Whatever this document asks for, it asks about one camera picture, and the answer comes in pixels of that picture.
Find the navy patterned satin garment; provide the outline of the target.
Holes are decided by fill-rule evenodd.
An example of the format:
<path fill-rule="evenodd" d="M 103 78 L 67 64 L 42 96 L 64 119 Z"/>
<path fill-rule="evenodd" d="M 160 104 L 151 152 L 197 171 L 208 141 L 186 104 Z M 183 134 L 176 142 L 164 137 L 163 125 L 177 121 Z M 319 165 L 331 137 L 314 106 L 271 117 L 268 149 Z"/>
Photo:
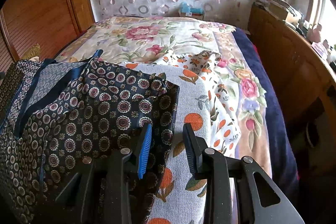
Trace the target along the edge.
<path fill-rule="evenodd" d="M 169 156 L 179 87 L 100 60 L 21 60 L 1 84 L 1 223 L 62 223 L 55 198 L 84 157 L 105 159 L 153 126 L 142 179 L 128 178 L 131 223 L 146 223 Z"/>

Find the orange print bed sheet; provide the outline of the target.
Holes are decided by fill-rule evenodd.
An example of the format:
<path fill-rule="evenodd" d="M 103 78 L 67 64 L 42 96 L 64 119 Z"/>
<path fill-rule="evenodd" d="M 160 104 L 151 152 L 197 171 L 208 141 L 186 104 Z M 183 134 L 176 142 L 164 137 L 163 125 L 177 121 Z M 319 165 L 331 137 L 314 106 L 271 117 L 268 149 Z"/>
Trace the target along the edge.
<path fill-rule="evenodd" d="M 206 180 L 195 180 L 187 163 L 183 125 L 225 156 L 233 156 L 241 137 L 236 121 L 238 88 L 227 85 L 221 54 L 211 51 L 168 52 L 152 63 L 123 62 L 122 66 L 167 79 L 179 86 L 173 147 L 147 223 L 202 223 Z"/>

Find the long wooden side cabinet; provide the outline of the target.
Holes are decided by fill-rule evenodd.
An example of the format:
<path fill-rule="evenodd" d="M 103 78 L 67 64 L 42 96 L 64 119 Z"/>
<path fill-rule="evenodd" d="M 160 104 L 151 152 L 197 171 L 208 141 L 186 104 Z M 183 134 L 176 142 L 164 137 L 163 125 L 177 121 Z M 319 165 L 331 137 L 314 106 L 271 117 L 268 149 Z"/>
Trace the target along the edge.
<path fill-rule="evenodd" d="M 327 128 L 335 134 L 335 73 L 331 67 L 300 34 L 257 5 L 252 5 L 248 31 L 285 121 L 294 121 L 321 101 Z"/>

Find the floral quilt on bed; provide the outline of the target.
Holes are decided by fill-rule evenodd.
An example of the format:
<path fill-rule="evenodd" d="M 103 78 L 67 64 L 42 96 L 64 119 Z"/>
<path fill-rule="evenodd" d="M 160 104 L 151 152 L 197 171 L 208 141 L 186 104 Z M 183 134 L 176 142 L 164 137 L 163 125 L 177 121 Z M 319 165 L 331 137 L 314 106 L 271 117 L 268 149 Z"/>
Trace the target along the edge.
<path fill-rule="evenodd" d="M 252 156 L 286 194 L 297 165 L 276 93 L 242 30 L 187 18 L 112 17 L 95 23 L 56 57 L 101 59 L 166 77 L 180 87 L 177 132 L 185 123 L 222 154 Z"/>

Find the blue tissue box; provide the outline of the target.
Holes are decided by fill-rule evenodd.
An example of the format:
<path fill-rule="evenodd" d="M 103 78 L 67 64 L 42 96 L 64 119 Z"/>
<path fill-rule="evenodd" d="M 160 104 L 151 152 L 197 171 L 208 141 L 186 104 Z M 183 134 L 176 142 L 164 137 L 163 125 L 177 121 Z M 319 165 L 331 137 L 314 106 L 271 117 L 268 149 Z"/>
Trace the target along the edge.
<path fill-rule="evenodd" d="M 197 20 L 203 20 L 205 16 L 205 11 L 201 8 L 193 8 L 191 5 L 186 2 L 182 2 L 179 7 L 179 16 L 189 17 Z"/>

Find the olive gold patterned pillow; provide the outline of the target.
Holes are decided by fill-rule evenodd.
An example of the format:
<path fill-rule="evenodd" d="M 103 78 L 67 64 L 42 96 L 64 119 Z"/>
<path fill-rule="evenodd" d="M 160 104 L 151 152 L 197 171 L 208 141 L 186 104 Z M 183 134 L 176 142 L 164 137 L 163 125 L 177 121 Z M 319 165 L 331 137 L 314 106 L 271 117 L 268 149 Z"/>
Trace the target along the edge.
<path fill-rule="evenodd" d="M 28 50 L 25 51 L 21 59 L 28 60 L 33 57 L 39 57 L 40 53 L 41 53 L 41 47 L 38 43 L 36 43 L 35 45 L 31 46 Z"/>

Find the pink figurine on cabinet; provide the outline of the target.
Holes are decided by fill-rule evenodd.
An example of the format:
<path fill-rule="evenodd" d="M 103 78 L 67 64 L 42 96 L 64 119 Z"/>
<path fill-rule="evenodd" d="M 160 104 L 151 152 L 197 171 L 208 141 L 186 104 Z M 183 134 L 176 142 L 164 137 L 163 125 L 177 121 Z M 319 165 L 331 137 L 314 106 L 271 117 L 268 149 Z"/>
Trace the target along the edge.
<path fill-rule="evenodd" d="M 322 26 L 318 23 L 313 28 L 310 28 L 307 33 L 307 39 L 310 42 L 320 43 L 321 42 L 321 31 Z"/>

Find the stack of papers and boxes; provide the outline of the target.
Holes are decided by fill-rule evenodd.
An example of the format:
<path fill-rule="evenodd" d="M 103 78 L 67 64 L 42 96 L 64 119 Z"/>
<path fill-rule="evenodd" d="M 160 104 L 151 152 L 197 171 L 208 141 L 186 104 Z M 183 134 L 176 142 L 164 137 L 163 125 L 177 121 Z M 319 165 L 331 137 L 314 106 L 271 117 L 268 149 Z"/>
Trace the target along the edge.
<path fill-rule="evenodd" d="M 302 14 L 284 0 L 255 0 L 255 4 L 294 27 L 298 27 L 302 19 Z"/>

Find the wooden louvered wardrobe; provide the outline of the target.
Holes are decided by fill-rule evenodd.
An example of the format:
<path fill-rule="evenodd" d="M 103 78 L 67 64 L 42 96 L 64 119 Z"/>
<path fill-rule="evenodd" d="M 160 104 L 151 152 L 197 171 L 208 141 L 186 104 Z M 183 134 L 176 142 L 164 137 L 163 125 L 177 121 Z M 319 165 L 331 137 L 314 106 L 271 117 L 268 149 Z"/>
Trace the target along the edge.
<path fill-rule="evenodd" d="M 52 58 L 94 23 L 90 0 L 6 0 L 1 5 L 1 70 L 35 44 Z"/>

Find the window with wooden frame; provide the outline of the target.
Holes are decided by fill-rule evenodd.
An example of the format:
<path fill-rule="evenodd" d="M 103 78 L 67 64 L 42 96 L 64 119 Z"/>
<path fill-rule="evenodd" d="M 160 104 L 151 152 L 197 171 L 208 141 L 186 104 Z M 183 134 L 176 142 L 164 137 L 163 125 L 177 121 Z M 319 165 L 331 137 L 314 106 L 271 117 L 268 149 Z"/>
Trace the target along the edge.
<path fill-rule="evenodd" d="M 331 0 L 309 0 L 306 20 L 312 30 L 321 25 L 321 40 L 335 45 L 335 7 Z"/>

